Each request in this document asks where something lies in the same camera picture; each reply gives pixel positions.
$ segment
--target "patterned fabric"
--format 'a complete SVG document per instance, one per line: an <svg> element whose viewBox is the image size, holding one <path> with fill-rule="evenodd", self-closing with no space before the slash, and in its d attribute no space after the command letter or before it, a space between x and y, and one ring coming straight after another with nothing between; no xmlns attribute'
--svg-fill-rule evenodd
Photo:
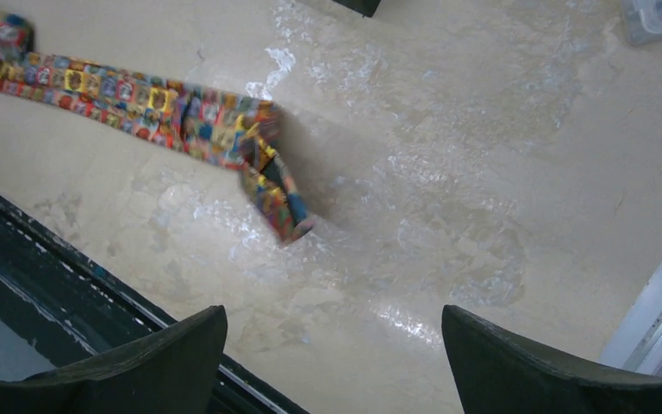
<svg viewBox="0 0 662 414"><path fill-rule="evenodd" d="M0 11L0 92L58 106L214 166L236 170L282 242L308 233L302 199L272 143L271 101L30 51L32 26Z"/></svg>

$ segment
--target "metal strip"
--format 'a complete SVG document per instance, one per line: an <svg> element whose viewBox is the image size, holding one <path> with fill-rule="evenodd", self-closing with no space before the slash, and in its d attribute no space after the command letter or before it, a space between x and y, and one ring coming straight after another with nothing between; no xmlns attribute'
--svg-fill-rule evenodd
<svg viewBox="0 0 662 414"><path fill-rule="evenodd" d="M662 262L615 330L610 342L605 345L598 362L653 375L656 374L653 368L658 369L662 360L654 363L650 358L662 355L661 347Z"/></svg>

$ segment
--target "colorful fabric strap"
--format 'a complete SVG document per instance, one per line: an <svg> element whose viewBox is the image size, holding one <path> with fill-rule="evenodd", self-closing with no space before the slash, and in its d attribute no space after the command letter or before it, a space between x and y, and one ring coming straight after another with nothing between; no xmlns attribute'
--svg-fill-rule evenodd
<svg viewBox="0 0 662 414"><path fill-rule="evenodd" d="M272 143L271 101L31 52L34 30L0 11L0 92L87 116L112 128L240 173L240 183L283 243L313 227Z"/></svg>

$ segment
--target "beige tile floor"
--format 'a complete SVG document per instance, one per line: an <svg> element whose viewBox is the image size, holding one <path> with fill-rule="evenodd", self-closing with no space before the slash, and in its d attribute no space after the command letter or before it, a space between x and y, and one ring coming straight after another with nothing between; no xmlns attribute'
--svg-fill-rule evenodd
<svg viewBox="0 0 662 414"><path fill-rule="evenodd" d="M37 47L253 95L318 215L279 248L236 177L0 96L0 193L319 413L461 412L443 304L596 359L662 259L662 43L615 0L0 0Z"/></svg>

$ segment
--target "floor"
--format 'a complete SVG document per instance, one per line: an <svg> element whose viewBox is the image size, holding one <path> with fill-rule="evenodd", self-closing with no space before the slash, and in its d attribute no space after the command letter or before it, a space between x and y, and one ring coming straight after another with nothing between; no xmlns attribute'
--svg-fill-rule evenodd
<svg viewBox="0 0 662 414"><path fill-rule="evenodd" d="M595 360L662 260L662 42L615 0L0 0L37 48L272 97L313 234L236 176L0 96L0 193L312 412L462 412L443 304Z"/></svg>

